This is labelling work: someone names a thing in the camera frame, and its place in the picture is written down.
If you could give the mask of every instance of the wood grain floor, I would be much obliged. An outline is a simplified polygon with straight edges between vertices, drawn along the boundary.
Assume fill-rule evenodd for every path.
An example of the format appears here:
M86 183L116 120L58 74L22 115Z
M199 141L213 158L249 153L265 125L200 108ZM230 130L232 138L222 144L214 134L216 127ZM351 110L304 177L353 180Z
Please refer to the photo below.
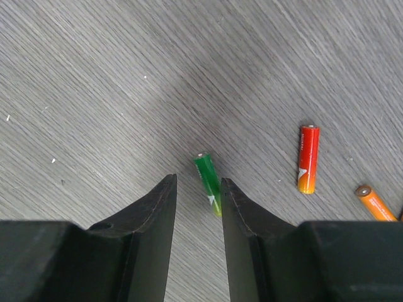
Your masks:
M290 223L371 219L362 182L398 213L402 16L375 0L0 1L0 218L88 227L177 173L166 301L229 301L192 155ZM313 196L295 188L306 121L322 127Z

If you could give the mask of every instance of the aa battery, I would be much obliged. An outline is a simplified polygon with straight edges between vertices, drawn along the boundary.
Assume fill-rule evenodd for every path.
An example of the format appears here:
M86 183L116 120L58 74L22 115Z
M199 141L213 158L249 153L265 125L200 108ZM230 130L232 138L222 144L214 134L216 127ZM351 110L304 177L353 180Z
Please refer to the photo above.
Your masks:
M217 216L221 217L220 181L215 172L211 156L208 152L201 152L193 158L193 161L195 162L213 211Z
M395 216L386 207L378 194L368 185L360 186L355 194L371 212L371 214L380 221L397 221Z
M298 190L304 194L315 192L317 154L319 151L319 127L301 127Z

